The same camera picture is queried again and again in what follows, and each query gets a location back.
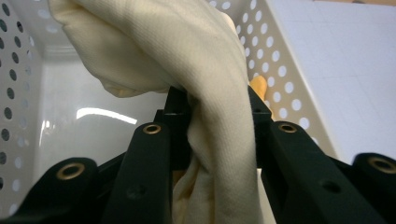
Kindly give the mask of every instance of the white plastic basket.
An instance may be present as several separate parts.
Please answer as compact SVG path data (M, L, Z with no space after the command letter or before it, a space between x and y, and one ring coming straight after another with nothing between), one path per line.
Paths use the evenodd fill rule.
M277 119L300 124L335 156L318 112L265 1L209 1L233 19L249 77L265 76ZM45 0L0 0L0 217L13 214L58 161L99 164L124 151L166 94L117 99L82 65Z

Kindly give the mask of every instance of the orange object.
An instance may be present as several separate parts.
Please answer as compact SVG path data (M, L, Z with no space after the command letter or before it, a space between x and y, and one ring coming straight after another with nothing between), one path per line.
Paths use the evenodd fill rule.
M262 76L256 76L250 81L250 87L259 95L264 102L264 96L267 92L267 81Z

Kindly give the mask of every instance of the screw hole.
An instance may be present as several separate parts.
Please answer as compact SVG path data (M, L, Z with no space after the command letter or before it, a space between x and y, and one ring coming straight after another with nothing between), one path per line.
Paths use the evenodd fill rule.
M394 175L396 174L396 164L379 157L369 158L369 164L373 166L376 170L382 173Z
M161 126L157 124L150 124L143 129L144 133L155 134L161 131Z
M334 182L329 180L324 180L319 183L324 189L329 191L330 193L340 193L341 188Z
M126 191L126 196L131 200L139 200L146 195L147 188L143 185L132 185Z
M294 126L291 126L290 124L287 124L287 123L280 124L279 129L280 129L280 131L285 132L285 133L297 132L297 129Z
M82 172L84 172L84 170L84 164L79 162L73 162L66 164L64 167L62 167L56 174L56 177L58 177L58 179L60 180L69 180L78 177L82 174Z

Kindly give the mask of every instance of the white tabletop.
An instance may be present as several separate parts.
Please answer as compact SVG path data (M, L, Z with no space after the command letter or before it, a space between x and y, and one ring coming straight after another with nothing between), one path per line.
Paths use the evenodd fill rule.
M268 0L338 159L396 159L396 7Z

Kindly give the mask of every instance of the cream cloth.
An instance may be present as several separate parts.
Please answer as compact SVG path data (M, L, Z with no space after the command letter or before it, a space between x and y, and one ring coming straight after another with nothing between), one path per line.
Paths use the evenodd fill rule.
M260 223L246 59L231 20L203 0L49 0L49 6L112 94L169 86L188 93L193 156L174 188L174 223Z

